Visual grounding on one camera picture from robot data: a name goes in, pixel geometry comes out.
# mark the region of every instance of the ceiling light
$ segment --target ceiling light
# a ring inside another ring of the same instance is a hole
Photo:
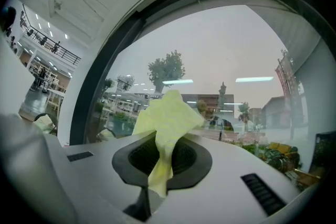
[[[183,83],[194,83],[192,79],[181,79],[181,80],[167,80],[162,81],[163,84],[183,84]]]
[[[272,79],[273,77],[238,78],[236,82],[269,81]]]

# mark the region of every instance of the black slot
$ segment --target black slot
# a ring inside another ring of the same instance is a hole
[[[268,216],[286,205],[256,174],[242,176],[242,180]]]
[[[74,161],[78,161],[79,159],[85,159],[90,156],[93,156],[93,154],[89,151],[85,151],[85,152],[69,155],[68,159],[70,162],[74,162]]]

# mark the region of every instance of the yellow cloth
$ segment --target yellow cloth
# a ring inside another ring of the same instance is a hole
[[[160,158],[148,177],[148,185],[161,197],[166,197],[166,181],[173,177],[171,162],[176,142],[196,126],[201,126],[203,121],[183,102],[177,90],[168,91],[161,100],[150,101],[149,107],[140,112],[133,134],[156,131],[155,143]]]

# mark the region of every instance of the balcony railing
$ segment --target balcony railing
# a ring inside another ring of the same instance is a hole
[[[39,43],[41,46],[50,50],[50,53],[58,55],[60,58],[63,58],[67,62],[71,63],[74,66],[77,66],[80,57],[74,55],[72,52],[69,52],[67,49],[63,48],[61,45],[57,45],[56,42],[43,35],[40,31],[35,29],[33,26],[28,26],[25,30],[25,35],[30,37],[35,42]]]

